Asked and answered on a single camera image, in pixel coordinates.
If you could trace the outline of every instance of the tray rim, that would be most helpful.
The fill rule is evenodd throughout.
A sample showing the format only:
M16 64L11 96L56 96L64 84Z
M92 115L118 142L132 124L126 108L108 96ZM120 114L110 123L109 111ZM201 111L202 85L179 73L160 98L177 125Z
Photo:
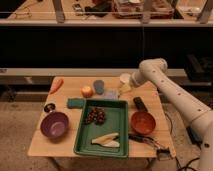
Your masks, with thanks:
M126 127L124 127L124 131L126 132L126 135L124 137L125 141L127 142L126 143L126 148L124 148L125 150L125 154L124 155L111 155L111 154L95 154L93 155L92 153L89 153L89 152L82 152L82 151L79 151L77 150L77 146L78 146L78 140L79 140L79 137L80 137L80 131L81 131L81 127L82 127L82 123L83 123L83 119L84 119L84 111L86 109L86 106L87 106L87 102L88 101L104 101L104 102L123 102L125 103L125 122L126 122ZM75 138L75 144L74 144L74 149L73 151L76 153L76 154L79 154L79 155L84 155L84 156L101 156L101 157L115 157L115 158L127 158L129 156L129 137L128 137L128 131L129 131L129 123L128 123L128 102L126 100L114 100L114 99L86 99L85 100L85 103L84 103L84 106L83 106L83 109L82 109L82 112L81 112L81 118L80 118L80 121L79 121L79 125L78 125L78 130L77 130L77 135L76 135L76 138Z

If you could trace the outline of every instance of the gray floor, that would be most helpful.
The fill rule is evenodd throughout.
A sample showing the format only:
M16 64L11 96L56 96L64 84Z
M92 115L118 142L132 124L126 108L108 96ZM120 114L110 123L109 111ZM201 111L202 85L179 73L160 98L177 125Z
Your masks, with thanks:
M27 156L45 98L46 96L42 94L25 93L17 95L15 101L8 102L5 93L2 94L0 102L0 171L55 171L45 158ZM200 150L191 144L182 118L175 108L167 102L163 103L163 108L165 113L172 118L172 138L177 157L184 166L189 160L199 156ZM144 170L147 165L146 159L56 158L56 160L64 167L64 170L137 171ZM197 163L194 162L192 166L196 168ZM175 170L177 170L175 159L157 161L152 167L152 171Z

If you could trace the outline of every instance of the purple bowl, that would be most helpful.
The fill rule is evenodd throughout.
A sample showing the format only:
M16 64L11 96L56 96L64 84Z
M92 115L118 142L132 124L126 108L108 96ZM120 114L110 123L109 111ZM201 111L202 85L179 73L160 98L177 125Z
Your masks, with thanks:
M41 122L40 129L48 138L58 138L68 129L69 118L62 112L51 112Z

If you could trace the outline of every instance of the green tray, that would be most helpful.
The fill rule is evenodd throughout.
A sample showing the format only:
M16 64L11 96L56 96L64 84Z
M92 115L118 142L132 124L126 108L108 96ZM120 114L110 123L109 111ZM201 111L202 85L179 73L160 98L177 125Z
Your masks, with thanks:
M85 118L93 107L102 107L106 113L103 125L94 122L85 124ZM119 148L103 147L91 144L92 139L118 132L115 139L120 143ZM87 99L81 115L75 140L74 152L80 155L108 156L126 158L129 154L128 144L128 104L121 100Z

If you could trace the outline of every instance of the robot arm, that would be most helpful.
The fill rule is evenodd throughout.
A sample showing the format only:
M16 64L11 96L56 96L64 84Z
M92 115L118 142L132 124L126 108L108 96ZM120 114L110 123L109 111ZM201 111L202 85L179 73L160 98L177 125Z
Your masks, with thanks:
M130 77L130 86L138 87L149 80L167 97L203 139L199 171L213 170L213 111L171 81L164 74L166 70L164 59L144 60Z

